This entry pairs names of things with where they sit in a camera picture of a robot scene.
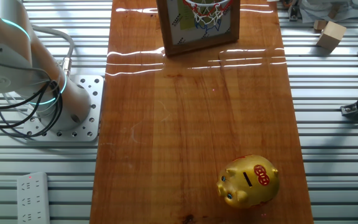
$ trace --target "electrical socket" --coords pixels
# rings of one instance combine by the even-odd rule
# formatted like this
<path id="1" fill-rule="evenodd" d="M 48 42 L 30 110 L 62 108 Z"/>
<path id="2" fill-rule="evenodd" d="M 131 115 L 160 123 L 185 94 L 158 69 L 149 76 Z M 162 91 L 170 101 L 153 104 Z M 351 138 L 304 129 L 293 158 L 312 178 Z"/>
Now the electrical socket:
<path id="1" fill-rule="evenodd" d="M 17 179 L 17 223 L 50 223 L 46 173 L 36 172 Z"/>

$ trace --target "small box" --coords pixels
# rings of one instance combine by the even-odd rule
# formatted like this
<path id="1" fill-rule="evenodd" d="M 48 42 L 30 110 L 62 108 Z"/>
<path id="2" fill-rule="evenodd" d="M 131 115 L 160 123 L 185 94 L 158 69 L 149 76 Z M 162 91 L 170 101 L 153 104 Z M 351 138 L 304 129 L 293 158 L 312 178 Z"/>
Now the small box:
<path id="1" fill-rule="evenodd" d="M 321 33 L 320 38 L 317 41 L 317 45 L 333 51 L 342 40 L 345 32 L 346 27 L 330 21 Z"/>
<path id="2" fill-rule="evenodd" d="M 315 21 L 313 28 L 315 30 L 323 30 L 327 25 L 327 21 Z"/>

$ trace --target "red logo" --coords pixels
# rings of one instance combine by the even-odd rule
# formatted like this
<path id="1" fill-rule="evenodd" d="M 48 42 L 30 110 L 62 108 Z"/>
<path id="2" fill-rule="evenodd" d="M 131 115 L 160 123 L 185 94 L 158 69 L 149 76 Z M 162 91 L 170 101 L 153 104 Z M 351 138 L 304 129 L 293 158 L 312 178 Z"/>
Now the red logo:
<path id="1" fill-rule="evenodd" d="M 258 182 L 263 186 L 266 186 L 270 183 L 270 179 L 266 174 L 266 169 L 261 165 L 254 166 L 254 172 L 258 176 Z"/>

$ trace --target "gold piggy bank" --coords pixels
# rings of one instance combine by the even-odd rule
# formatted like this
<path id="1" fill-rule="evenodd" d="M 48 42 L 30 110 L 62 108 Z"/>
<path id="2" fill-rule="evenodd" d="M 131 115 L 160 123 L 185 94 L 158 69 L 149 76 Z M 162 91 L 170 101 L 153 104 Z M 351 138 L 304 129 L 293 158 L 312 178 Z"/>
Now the gold piggy bank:
<path id="1" fill-rule="evenodd" d="M 220 173 L 218 194 L 234 208 L 264 205 L 278 193 L 278 170 L 262 156 L 249 155 L 229 163 Z"/>

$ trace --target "picture frame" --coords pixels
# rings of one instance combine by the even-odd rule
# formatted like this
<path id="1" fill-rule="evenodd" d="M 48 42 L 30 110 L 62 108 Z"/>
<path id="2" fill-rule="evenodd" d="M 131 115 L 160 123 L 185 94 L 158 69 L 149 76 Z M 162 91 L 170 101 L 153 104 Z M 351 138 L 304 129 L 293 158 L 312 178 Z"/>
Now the picture frame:
<path id="1" fill-rule="evenodd" d="M 230 1 L 231 4 L 226 9 L 225 15 L 219 19 L 220 21 L 203 26 L 202 21 L 197 23 L 191 7 L 186 6 L 184 0 L 157 0 L 165 55 L 172 56 L 238 40 L 241 0 Z"/>

